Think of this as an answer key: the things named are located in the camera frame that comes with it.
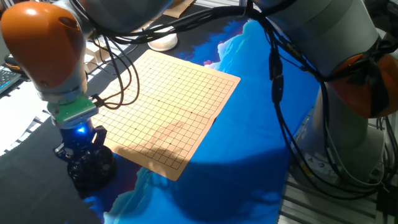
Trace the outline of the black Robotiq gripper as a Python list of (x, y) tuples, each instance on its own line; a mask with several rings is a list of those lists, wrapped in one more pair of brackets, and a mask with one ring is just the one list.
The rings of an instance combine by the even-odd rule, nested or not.
[(103, 126), (98, 126), (94, 130), (93, 123), (90, 119), (84, 123), (78, 124), (75, 128), (61, 129), (60, 132), (63, 143), (54, 148), (53, 152), (55, 156), (62, 161), (76, 161), (76, 156), (83, 154), (83, 151), (91, 146), (95, 134), (93, 153), (99, 154), (106, 149), (104, 142), (107, 130)]

